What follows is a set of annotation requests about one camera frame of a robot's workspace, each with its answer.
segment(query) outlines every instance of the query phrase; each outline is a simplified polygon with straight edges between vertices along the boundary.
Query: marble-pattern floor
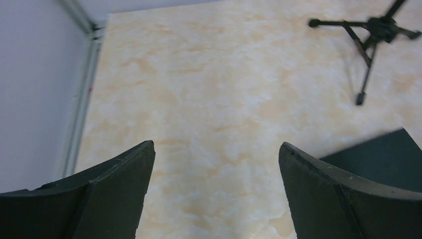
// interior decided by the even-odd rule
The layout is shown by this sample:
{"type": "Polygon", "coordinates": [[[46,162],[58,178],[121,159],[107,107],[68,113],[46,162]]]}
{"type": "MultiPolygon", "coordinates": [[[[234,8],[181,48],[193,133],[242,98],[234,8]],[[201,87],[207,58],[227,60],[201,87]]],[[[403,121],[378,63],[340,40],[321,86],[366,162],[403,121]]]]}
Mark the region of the marble-pattern floor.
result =
{"type": "MultiPolygon", "coordinates": [[[[403,126],[422,145],[422,42],[382,44],[356,107],[365,67],[351,39],[307,27],[309,17],[366,20],[390,2],[233,0],[111,14],[77,171],[152,139],[138,238],[296,238],[278,165],[284,141],[320,157],[403,126]]],[[[421,12],[411,0],[396,20],[421,28],[421,12]]]]}

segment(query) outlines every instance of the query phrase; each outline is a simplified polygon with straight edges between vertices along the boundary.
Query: black tripod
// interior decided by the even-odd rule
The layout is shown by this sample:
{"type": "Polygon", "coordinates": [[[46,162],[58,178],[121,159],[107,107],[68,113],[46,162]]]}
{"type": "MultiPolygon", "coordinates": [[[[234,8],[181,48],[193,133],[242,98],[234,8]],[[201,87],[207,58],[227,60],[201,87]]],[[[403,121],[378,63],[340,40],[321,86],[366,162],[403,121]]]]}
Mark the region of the black tripod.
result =
{"type": "Polygon", "coordinates": [[[365,80],[363,81],[361,92],[357,95],[356,105],[361,106],[365,100],[365,88],[368,83],[369,73],[371,71],[372,62],[375,59],[375,53],[377,51],[377,45],[380,42],[391,43],[397,34],[403,34],[410,40],[415,40],[421,35],[420,31],[410,31],[396,25],[396,21],[393,19],[393,15],[399,10],[405,0],[396,0],[391,6],[385,16],[371,17],[367,22],[364,21],[321,21],[319,19],[310,19],[308,25],[315,28],[319,25],[326,26],[342,26],[349,33],[350,37],[356,44],[359,54],[363,57],[368,66],[366,71],[365,80]],[[369,31],[369,36],[364,42],[362,42],[356,33],[352,30],[352,26],[362,27],[369,31]],[[368,56],[366,51],[369,48],[373,48],[371,57],[368,56]]]}

